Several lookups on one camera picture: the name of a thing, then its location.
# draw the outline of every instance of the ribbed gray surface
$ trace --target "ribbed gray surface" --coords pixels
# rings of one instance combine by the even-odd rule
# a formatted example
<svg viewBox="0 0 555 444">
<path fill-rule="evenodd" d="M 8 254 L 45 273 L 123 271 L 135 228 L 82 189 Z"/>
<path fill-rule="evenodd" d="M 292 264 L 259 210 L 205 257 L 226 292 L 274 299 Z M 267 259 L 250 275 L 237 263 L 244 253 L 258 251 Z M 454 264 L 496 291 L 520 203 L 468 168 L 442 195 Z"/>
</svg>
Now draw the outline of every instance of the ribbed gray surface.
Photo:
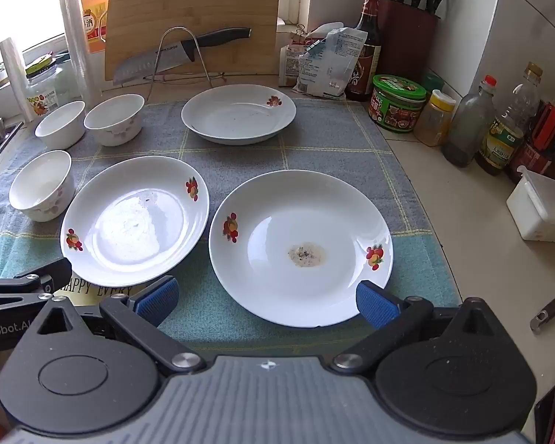
<svg viewBox="0 0 555 444">
<path fill-rule="evenodd" d="M 219 357 L 206 372 L 176 376 L 131 424 L 83 444 L 433 444 L 390 418 L 365 381 L 325 370 L 316 357 Z M 62 439 L 15 431 L 7 444 Z M 519 434 L 490 444 L 522 444 Z"/>
</svg>

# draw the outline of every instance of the plate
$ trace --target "plate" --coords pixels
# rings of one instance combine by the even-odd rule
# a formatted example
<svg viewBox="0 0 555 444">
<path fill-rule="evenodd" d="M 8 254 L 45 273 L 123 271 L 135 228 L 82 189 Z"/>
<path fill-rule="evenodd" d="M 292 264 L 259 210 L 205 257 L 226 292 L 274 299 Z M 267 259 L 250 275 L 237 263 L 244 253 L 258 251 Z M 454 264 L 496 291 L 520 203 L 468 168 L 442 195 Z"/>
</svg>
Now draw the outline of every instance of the plate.
<svg viewBox="0 0 555 444">
<path fill-rule="evenodd" d="M 225 85 L 206 90 L 185 104 L 181 118 L 200 137 L 223 145 L 262 142 L 296 116 L 292 99 L 261 85 Z"/>
<path fill-rule="evenodd" d="M 209 254 L 235 301 L 291 327 L 354 317 L 358 283 L 384 288 L 393 262 L 391 233 L 374 204 L 306 170 L 266 173 L 232 191 L 214 215 Z"/>
<path fill-rule="evenodd" d="M 61 251 L 88 282 L 136 285 L 181 262 L 208 214 L 208 188 L 193 167 L 171 157 L 132 158 L 78 192 L 62 223 Z"/>
</svg>

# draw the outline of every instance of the green lid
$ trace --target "green lid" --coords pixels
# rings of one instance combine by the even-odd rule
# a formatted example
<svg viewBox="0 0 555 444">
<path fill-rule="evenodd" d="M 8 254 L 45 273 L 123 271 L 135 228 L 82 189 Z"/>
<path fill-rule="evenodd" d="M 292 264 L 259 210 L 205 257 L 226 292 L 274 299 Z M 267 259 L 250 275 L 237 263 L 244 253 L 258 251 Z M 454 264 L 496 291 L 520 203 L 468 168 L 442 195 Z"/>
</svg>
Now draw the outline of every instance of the green lid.
<svg viewBox="0 0 555 444">
<path fill-rule="evenodd" d="M 394 75 L 375 75 L 372 82 L 374 87 L 396 97 L 414 102 L 423 102 L 426 99 L 426 89 L 407 78 Z"/>
<path fill-rule="evenodd" d="M 440 78 L 434 72 L 429 71 L 425 75 L 421 84 L 427 91 L 431 93 L 434 90 L 442 90 L 444 88 L 444 79 Z"/>
<path fill-rule="evenodd" d="M 27 76 L 29 76 L 30 74 L 36 73 L 37 71 L 51 65 L 52 62 L 53 57 L 51 56 L 51 53 L 47 53 L 46 55 L 43 55 L 42 57 L 39 57 L 29 63 L 25 68 L 25 73 L 27 74 Z"/>
</svg>

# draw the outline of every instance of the dark red knife block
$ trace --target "dark red knife block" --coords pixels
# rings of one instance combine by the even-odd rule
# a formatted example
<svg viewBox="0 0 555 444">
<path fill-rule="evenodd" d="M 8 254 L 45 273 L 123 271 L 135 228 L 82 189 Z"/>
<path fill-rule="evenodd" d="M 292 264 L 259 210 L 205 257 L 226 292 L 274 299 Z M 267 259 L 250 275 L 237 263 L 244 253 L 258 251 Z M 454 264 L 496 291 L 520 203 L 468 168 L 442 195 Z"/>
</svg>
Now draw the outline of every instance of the dark red knife block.
<svg viewBox="0 0 555 444">
<path fill-rule="evenodd" d="M 421 82 L 440 20 L 435 14 L 395 0 L 380 0 L 378 28 L 382 50 L 377 74 Z"/>
</svg>

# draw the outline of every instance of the white bowl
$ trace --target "white bowl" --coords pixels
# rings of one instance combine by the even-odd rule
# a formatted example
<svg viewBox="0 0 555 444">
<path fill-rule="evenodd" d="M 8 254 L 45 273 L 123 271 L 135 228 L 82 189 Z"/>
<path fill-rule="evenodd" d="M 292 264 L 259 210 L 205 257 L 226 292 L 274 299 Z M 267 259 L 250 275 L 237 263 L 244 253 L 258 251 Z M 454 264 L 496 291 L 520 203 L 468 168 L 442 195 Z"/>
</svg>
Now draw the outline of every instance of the white bowl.
<svg viewBox="0 0 555 444">
<path fill-rule="evenodd" d="M 70 102 L 51 112 L 35 129 L 50 150 L 65 150 L 82 138 L 84 102 Z"/>
<path fill-rule="evenodd" d="M 74 197 L 72 158 L 54 150 L 31 160 L 10 186 L 10 205 L 35 222 L 47 222 L 60 215 Z"/>
<path fill-rule="evenodd" d="M 136 114 L 144 106 L 144 97 L 136 94 L 119 95 L 94 107 L 84 126 L 91 130 L 95 140 L 106 147 L 129 142 L 142 130 L 142 120 Z"/>
<path fill-rule="evenodd" d="M 292 327 L 354 317 L 358 283 L 384 288 L 393 262 L 391 233 L 374 204 L 307 170 L 266 173 L 232 191 L 212 220 L 209 255 L 235 301 Z"/>
<path fill-rule="evenodd" d="M 61 251 L 90 283 L 136 285 L 181 262 L 208 214 L 208 189 L 190 165 L 171 157 L 132 158 L 78 192 L 62 223 Z"/>
<path fill-rule="evenodd" d="M 296 117 L 292 99 L 261 85 L 225 85 L 206 90 L 185 104 L 185 127 L 223 145 L 262 142 L 286 128 Z"/>
</svg>

